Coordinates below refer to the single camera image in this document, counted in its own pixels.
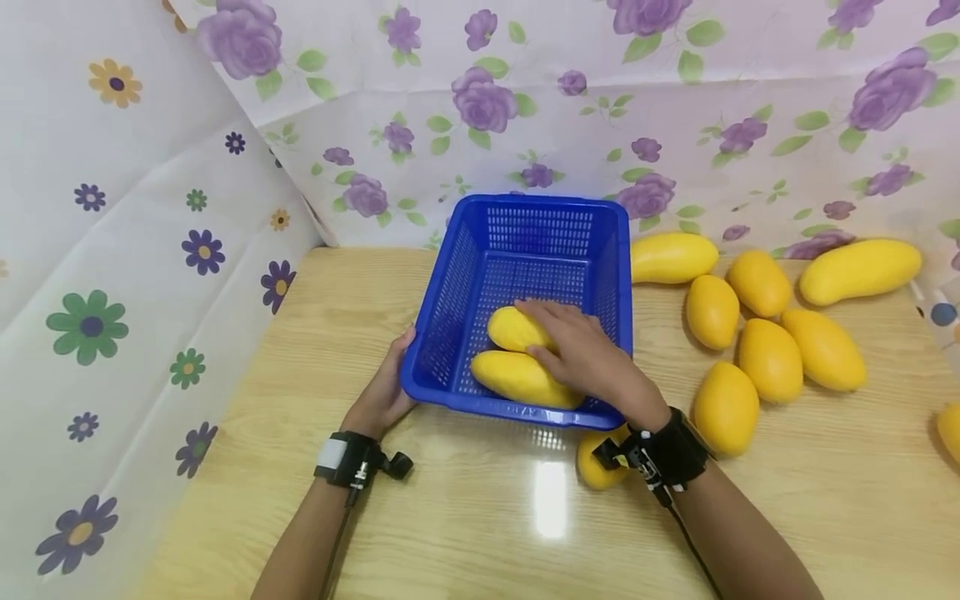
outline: purple rose print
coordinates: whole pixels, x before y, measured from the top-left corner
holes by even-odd
[[[324,152],[324,160],[338,164],[342,167],[349,167],[353,164],[353,158],[350,151],[346,148],[327,148]]]
[[[905,112],[918,108],[937,83],[937,74],[924,68],[928,60],[925,49],[914,47],[871,71],[853,96],[850,126],[885,132]]]
[[[676,186],[675,181],[659,173],[647,173],[633,186],[620,190],[615,201],[627,209],[630,219],[649,219],[666,209]]]
[[[803,240],[803,242],[797,242],[793,246],[790,246],[786,249],[786,252],[783,253],[783,257],[812,260],[824,252],[850,244],[853,239],[852,234],[842,229],[827,229],[818,232],[808,240]]]
[[[460,118],[479,132],[503,133],[507,130],[507,121],[516,117],[514,92],[495,84],[493,75],[483,67],[467,69],[450,89]]]
[[[553,183],[553,169],[548,169],[538,162],[530,165],[529,169],[523,169],[520,176],[527,187],[550,187]]]
[[[36,547],[36,555],[49,554],[36,570],[37,575],[46,575],[57,569],[69,575],[78,566],[84,555],[93,556],[104,547],[104,534],[116,526],[120,517],[111,515],[117,499],[108,498],[103,504],[100,496],[91,495],[79,511],[70,510],[57,519],[58,532]]]
[[[723,232],[723,241],[725,242],[735,242],[740,239],[747,233],[750,233],[750,228],[745,225],[731,225],[726,228]]]
[[[217,430],[216,425],[211,427],[210,423],[204,421],[200,425],[200,429],[191,429],[186,434],[186,445],[181,446],[174,456],[180,461],[180,466],[177,467],[177,476],[186,473],[187,479],[193,479],[193,476],[197,474],[197,469],[200,468],[200,463],[206,457],[206,452],[213,444],[213,438],[217,435]]]
[[[905,164],[895,164],[883,173],[877,173],[867,183],[866,196],[890,196],[896,194],[913,177],[913,170]]]
[[[350,187],[344,192],[344,204],[360,213],[362,217],[372,217],[387,210],[387,192],[374,178],[357,173],[350,179]]]
[[[934,9],[933,12],[930,13],[930,16],[926,18],[926,26],[933,27],[937,23],[952,19],[957,14],[960,14],[960,0],[940,0],[940,6]]]
[[[840,0],[836,12],[827,19],[827,24],[838,34],[845,36],[857,27],[866,27],[874,20],[874,7],[883,0]]]
[[[657,162],[660,160],[660,149],[663,148],[656,139],[652,137],[641,137],[630,145],[630,149],[640,160],[646,162]]]
[[[83,413],[73,418],[73,424],[67,425],[66,430],[70,432],[70,439],[82,442],[87,438],[93,437],[93,430],[100,426],[97,422],[97,416],[90,413]]]
[[[846,200],[838,200],[824,204],[824,214],[827,215],[828,219],[833,219],[834,221],[843,221],[855,210],[856,205]]]
[[[217,12],[197,24],[206,56],[233,79],[262,77],[280,64],[276,11],[261,0],[217,0]]]
[[[470,16],[467,25],[464,25],[464,31],[468,36],[467,48],[472,52],[485,48],[496,31],[496,15],[490,12],[490,9],[475,12]]]
[[[725,155],[747,152],[754,147],[754,142],[767,134],[767,124],[755,117],[747,117],[740,123],[730,125],[720,136],[720,152]]]
[[[613,30],[625,36],[652,36],[665,32],[680,20],[693,0],[607,0],[614,9]]]
[[[557,87],[564,96],[579,96],[587,91],[587,76],[580,71],[567,71],[557,80]]]
[[[80,187],[73,190],[73,193],[77,195],[74,202],[82,206],[85,211],[100,212],[100,208],[107,205],[107,201],[104,200],[107,194],[100,191],[100,188],[96,185],[81,183]]]
[[[283,304],[283,299],[287,297],[287,292],[290,290],[290,285],[294,282],[297,272],[290,270],[290,262],[287,260],[280,264],[271,260],[267,269],[269,273],[260,278],[260,285],[267,290],[263,293],[263,305],[270,306],[270,309],[276,314],[280,305]]]
[[[414,133],[397,121],[392,121],[390,125],[383,129],[383,138],[387,140],[391,152],[405,155],[413,152]]]
[[[394,18],[387,19],[383,25],[387,29],[387,43],[397,48],[400,54],[410,54],[420,48],[420,36],[417,35],[420,18],[410,14],[409,9],[397,9]]]

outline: yellow mango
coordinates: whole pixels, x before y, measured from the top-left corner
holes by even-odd
[[[530,346],[557,349],[550,334],[514,306],[502,306],[493,311],[487,321],[487,333],[494,344],[505,350],[525,352]]]
[[[693,402],[693,424],[710,448],[740,456],[750,447],[760,417],[756,387],[742,370],[719,361],[707,371]]]
[[[630,247],[634,283],[687,283],[710,272],[720,252],[706,237],[693,233],[648,235]]]
[[[800,292],[817,306],[892,292],[914,278],[924,258],[899,240],[864,240],[825,252],[800,275]]]
[[[838,392],[866,383],[863,356],[838,322],[812,310],[791,309],[780,315],[780,325],[797,342],[807,377]]]
[[[950,404],[937,417],[937,432],[947,452],[960,465],[960,403]]]
[[[573,410],[584,395],[557,382],[529,354],[487,350],[470,362],[477,381],[497,394],[517,402]]]
[[[750,319],[743,326],[738,363],[768,402],[792,402],[804,388],[800,348],[786,329],[771,321]]]
[[[790,302],[790,280],[767,252],[748,250],[740,254],[727,271],[727,281],[758,317],[776,317]]]
[[[740,301],[730,284],[718,276],[701,275],[686,293],[686,324],[707,348],[722,350],[733,343],[740,319]]]
[[[623,481],[630,470],[620,467],[615,470],[606,470],[600,461],[593,456],[593,450],[607,438],[612,438],[617,444],[623,444],[630,435],[627,424],[624,423],[613,431],[588,431],[577,446],[577,471],[580,478],[588,487],[594,490],[606,490]]]

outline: black cable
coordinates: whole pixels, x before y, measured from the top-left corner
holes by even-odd
[[[673,520],[677,521],[677,525],[680,526],[680,531],[684,534],[684,540],[686,540],[686,547],[690,549],[690,552],[693,553],[693,558],[697,559],[697,563],[700,564],[700,570],[702,570],[704,575],[707,576],[707,581],[710,583],[710,587],[713,588],[713,593],[717,598],[723,600],[723,594],[720,593],[720,588],[717,586],[717,583],[713,581],[713,576],[710,575],[710,569],[707,568],[707,563],[704,563],[703,557],[701,557],[700,553],[697,552],[697,546],[693,545],[693,540],[690,538],[690,533],[686,531],[684,520],[680,518],[680,515],[677,513],[677,509],[673,508],[673,502],[665,505],[665,508],[670,512]]]

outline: wooden table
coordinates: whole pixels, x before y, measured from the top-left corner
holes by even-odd
[[[249,597],[317,449],[416,317],[435,255],[304,259],[140,598]],[[791,276],[803,268],[783,265]],[[636,362],[687,409],[717,356],[684,333],[683,299],[684,288],[636,287],[634,336]],[[723,469],[826,598],[955,600],[960,469],[938,454],[931,418],[960,385],[906,291],[826,312],[860,345],[868,386],[851,396],[807,387],[790,406],[765,407],[753,447]],[[417,467],[403,483],[377,479],[337,597],[710,598],[638,476],[606,492],[578,484],[578,437],[419,407],[385,443]]]

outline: finger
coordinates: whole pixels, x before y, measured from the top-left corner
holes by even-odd
[[[543,346],[530,346],[527,348],[527,354],[537,359],[537,362],[557,381],[564,379],[564,363],[560,358]]]

